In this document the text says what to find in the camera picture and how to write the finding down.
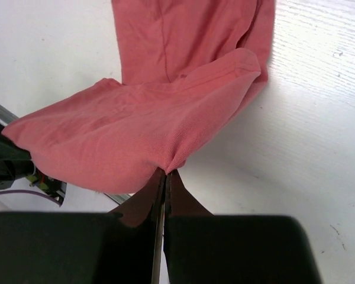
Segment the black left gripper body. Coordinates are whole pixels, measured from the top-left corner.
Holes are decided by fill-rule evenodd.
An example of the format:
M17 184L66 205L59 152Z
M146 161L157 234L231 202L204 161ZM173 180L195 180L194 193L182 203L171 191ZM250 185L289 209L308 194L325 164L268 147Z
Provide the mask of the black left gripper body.
M0 195L27 193L40 196L61 206L66 195L66 184L41 172L31 160L29 152L17 147L2 135L4 126L0 123ZM18 179L25 178L31 189L13 189Z

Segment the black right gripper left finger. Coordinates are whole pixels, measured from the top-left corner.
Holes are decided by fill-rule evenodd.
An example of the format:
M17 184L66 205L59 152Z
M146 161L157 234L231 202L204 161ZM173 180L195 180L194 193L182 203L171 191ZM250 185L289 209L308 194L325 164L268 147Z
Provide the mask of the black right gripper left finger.
M165 180L108 213L0 212L0 283L158 283Z

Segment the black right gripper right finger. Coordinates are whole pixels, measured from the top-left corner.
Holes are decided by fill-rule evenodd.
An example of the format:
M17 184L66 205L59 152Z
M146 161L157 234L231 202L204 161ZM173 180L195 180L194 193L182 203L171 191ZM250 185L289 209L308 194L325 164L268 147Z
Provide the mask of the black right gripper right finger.
M284 215L214 215L166 179L164 253L170 283L321 283L308 237Z

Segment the pink t shirt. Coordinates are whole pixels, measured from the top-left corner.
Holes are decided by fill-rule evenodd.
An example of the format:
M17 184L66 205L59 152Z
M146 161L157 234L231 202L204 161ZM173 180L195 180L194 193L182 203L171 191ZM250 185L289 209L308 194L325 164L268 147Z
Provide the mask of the pink t shirt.
M134 193L209 142L266 85L274 1L113 1L122 79L6 126L47 176Z

